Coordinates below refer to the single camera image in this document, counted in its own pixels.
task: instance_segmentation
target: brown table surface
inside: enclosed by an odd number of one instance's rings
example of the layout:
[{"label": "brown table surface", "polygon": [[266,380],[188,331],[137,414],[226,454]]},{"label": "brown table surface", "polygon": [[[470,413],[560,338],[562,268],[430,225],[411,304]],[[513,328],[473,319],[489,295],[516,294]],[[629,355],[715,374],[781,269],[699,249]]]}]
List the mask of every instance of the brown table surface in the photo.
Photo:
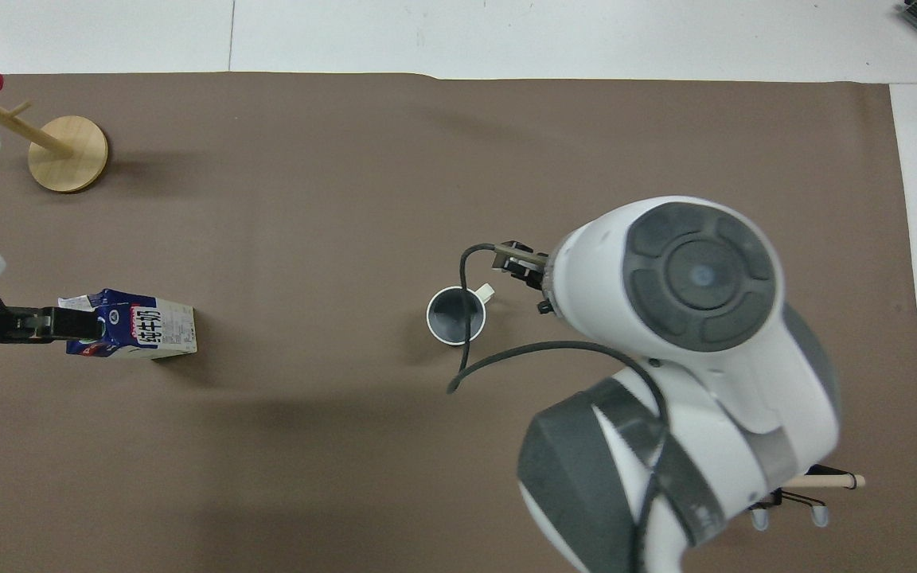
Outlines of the brown table surface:
[{"label": "brown table surface", "polygon": [[[0,572],[571,571],[521,503],[532,414],[618,370],[551,353],[483,371],[423,323],[469,244],[548,250],[683,193],[775,242],[825,342],[866,475],[745,516],[685,570],[917,571],[917,321],[888,89],[870,84],[441,81],[422,76],[11,76],[32,123],[91,117],[98,185],[39,188],[3,135],[7,304],[114,287],[197,309],[160,362],[0,348]],[[520,283],[474,357],[574,337]]]}]

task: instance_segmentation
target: black cable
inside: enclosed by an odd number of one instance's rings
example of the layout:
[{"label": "black cable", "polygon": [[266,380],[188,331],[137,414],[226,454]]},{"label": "black cable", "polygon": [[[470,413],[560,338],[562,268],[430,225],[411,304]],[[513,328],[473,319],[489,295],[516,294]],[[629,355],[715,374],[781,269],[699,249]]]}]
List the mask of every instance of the black cable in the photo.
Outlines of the black cable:
[{"label": "black cable", "polygon": [[459,385],[467,376],[476,372],[481,368],[491,366],[491,364],[496,364],[502,360],[507,360],[509,358],[514,358],[516,356],[521,356],[524,354],[530,354],[532,352],[540,352],[545,349],[586,349],[586,351],[598,352],[600,354],[608,355],[618,362],[621,362],[626,367],[629,367],[638,374],[643,380],[643,384],[646,384],[646,387],[649,389],[651,395],[653,395],[653,400],[656,400],[656,410],[658,410],[658,418],[663,422],[665,427],[670,425],[669,413],[667,413],[667,399],[663,395],[663,392],[660,391],[660,388],[656,385],[656,381],[653,380],[653,377],[648,373],[638,362],[634,361],[632,357],[626,355],[623,352],[616,351],[616,349],[605,347],[605,345],[597,344],[597,342],[588,342],[588,341],[547,341],[547,342],[533,342],[530,345],[521,345],[521,347],[516,347],[513,349],[507,349],[506,351],[499,352],[484,358],[483,360],[474,363],[472,366],[463,367],[458,371],[458,374],[455,374],[454,378],[451,378],[451,382],[448,384],[447,392],[448,394],[454,394],[456,389],[459,389]]},{"label": "black cable", "polygon": [[798,503],[808,505],[809,507],[813,507],[813,503],[823,505],[823,507],[826,507],[825,501],[818,500],[815,497],[800,496],[800,494],[793,493],[793,492],[785,492],[785,490],[782,490],[782,492],[780,492],[780,496],[783,496],[783,498],[786,498],[786,500],[788,501],[797,501]]},{"label": "black cable", "polygon": [[474,244],[469,249],[462,251],[462,258],[458,259],[458,285],[462,287],[462,314],[465,315],[466,323],[466,334],[462,339],[462,363],[459,363],[459,371],[465,369],[466,362],[469,362],[469,348],[472,345],[470,338],[473,337],[473,309],[470,308],[469,287],[466,286],[466,259],[476,251],[493,250],[494,245],[491,243]]}]

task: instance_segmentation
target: wooden base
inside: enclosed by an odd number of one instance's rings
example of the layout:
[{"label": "wooden base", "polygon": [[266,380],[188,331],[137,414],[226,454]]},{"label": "wooden base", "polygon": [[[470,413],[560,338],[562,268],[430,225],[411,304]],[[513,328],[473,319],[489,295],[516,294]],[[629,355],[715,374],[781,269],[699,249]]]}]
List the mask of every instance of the wooden base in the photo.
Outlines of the wooden base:
[{"label": "wooden base", "polygon": [[104,170],[108,140],[94,121],[66,115],[49,121],[41,130],[73,149],[72,155],[61,157],[43,146],[30,144],[26,164],[41,186],[59,193],[80,191]]}]

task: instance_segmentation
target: wooden mug tree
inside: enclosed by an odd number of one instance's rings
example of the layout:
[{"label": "wooden mug tree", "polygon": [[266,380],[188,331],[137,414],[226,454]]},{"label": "wooden mug tree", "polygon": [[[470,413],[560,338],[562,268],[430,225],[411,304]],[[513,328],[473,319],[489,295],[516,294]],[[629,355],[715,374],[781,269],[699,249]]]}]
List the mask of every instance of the wooden mug tree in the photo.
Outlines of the wooden mug tree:
[{"label": "wooden mug tree", "polygon": [[[0,76],[0,90],[3,85]],[[66,115],[37,128],[19,114],[30,107],[0,106],[0,126],[30,141],[26,163],[35,181],[59,193],[72,193],[94,182],[108,162],[108,140],[94,121]]]}]

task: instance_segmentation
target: white floor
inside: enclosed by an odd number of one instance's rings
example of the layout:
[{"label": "white floor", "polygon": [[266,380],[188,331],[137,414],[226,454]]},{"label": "white floor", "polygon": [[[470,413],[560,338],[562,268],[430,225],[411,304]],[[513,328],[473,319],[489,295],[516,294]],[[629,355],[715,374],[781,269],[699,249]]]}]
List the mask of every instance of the white floor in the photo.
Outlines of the white floor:
[{"label": "white floor", "polygon": [[892,84],[917,290],[917,32],[857,0],[0,0],[0,72]]}]

